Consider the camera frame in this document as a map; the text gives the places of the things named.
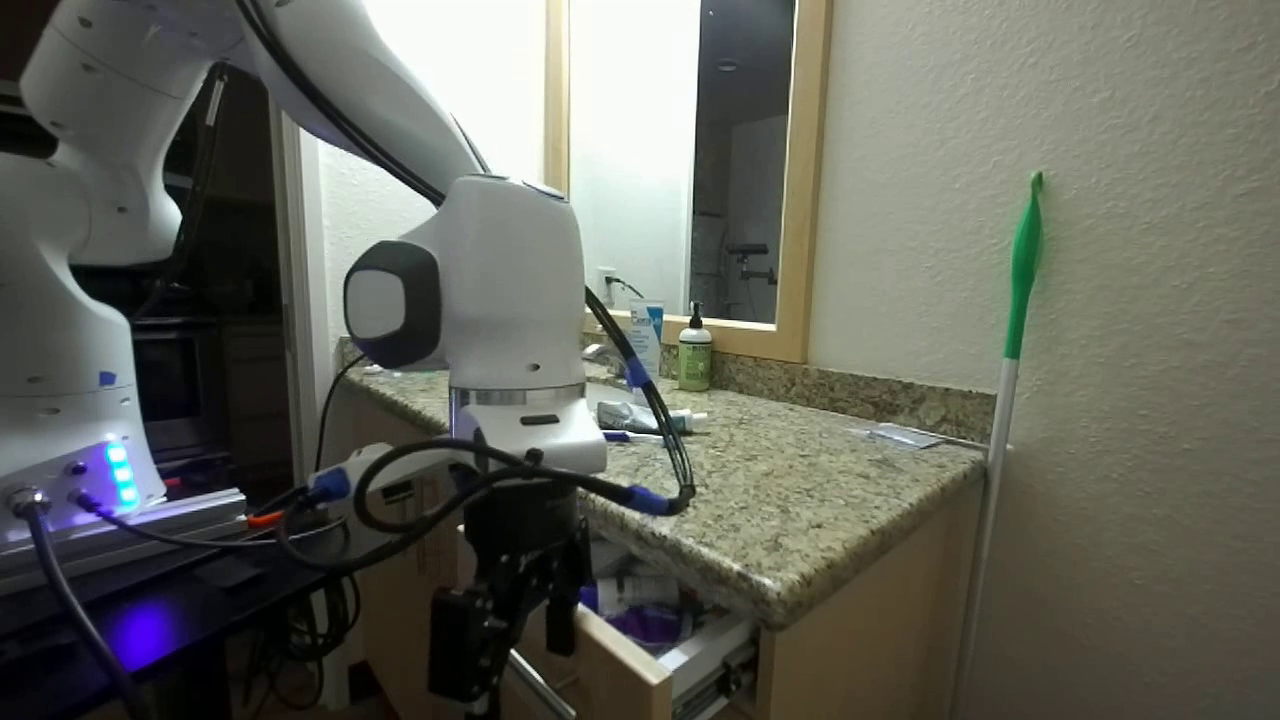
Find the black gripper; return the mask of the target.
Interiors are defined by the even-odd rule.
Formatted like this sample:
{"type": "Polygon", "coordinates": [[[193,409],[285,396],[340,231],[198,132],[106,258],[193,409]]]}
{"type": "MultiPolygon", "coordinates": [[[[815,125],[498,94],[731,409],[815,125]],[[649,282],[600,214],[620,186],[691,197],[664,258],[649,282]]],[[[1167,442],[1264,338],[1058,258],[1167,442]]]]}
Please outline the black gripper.
{"type": "Polygon", "coordinates": [[[567,480],[474,480],[455,509],[477,572],[433,597],[428,692],[492,704],[534,613],[551,657],[576,652],[589,535],[567,480]]]}

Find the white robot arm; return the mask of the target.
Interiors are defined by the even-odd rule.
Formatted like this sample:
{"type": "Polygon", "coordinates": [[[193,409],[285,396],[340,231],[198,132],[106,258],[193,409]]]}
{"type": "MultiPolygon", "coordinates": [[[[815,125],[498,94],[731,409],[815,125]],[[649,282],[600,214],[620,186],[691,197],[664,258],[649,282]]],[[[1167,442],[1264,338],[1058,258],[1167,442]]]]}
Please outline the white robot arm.
{"type": "Polygon", "coordinates": [[[132,330],[76,274],[173,254],[181,207],[166,155],[222,63],[433,207],[351,260],[350,339],[381,367],[445,367],[452,438],[481,472],[474,496],[563,529],[567,492],[605,469],[576,360],[579,226],[563,197],[483,164],[365,0],[55,5],[21,74],[51,148],[0,155],[0,463],[16,522],[49,526],[39,501],[73,456],[129,463],[135,504],[159,504],[132,330]]]}

